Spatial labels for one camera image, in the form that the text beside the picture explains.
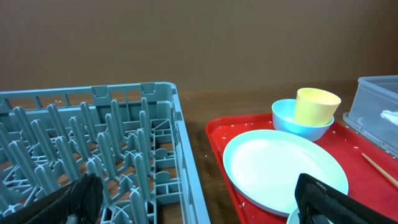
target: plastic container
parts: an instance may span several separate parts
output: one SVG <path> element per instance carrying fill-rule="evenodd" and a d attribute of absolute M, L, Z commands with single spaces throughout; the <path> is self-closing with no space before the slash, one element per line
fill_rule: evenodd
<path fill-rule="evenodd" d="M 361 77 L 353 106 L 343 119 L 384 150 L 398 156 L 398 75 Z"/>
<path fill-rule="evenodd" d="M 316 141 L 323 136 L 335 121 L 332 116 L 328 124 L 324 126 L 313 127 L 296 124 L 293 121 L 295 105 L 295 99 L 278 100 L 272 105 L 272 120 L 275 130 L 285 131 L 310 141 Z"/>
<path fill-rule="evenodd" d="M 285 224 L 285 217 L 266 212 L 241 195 L 224 169 L 223 153 L 230 140 L 246 131 L 258 129 L 273 129 L 270 113 L 215 119 L 207 124 L 206 133 L 241 223 Z M 396 160 L 339 122 L 334 122 L 315 144 L 332 155 L 343 168 L 348 179 L 348 196 L 398 221 L 397 189 L 361 153 L 398 179 Z"/>
<path fill-rule="evenodd" d="M 23 98 L 34 108 L 14 103 Z M 184 223 L 210 223 L 174 84 L 0 92 L 0 145 L 0 218 L 86 169 L 103 180 L 103 224 L 158 223 L 171 203 Z M 110 182 L 119 185 L 112 196 Z"/>

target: dish rack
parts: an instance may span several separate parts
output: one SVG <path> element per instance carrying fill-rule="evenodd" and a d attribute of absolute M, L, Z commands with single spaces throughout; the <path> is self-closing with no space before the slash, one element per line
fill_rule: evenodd
<path fill-rule="evenodd" d="M 35 107 L 13 103 L 21 98 Z M 180 203 L 184 223 L 210 223 L 172 83 L 0 92 L 0 146 L 1 218 L 87 172 L 103 181 L 102 224 L 158 223 L 158 207 L 170 203 Z"/>

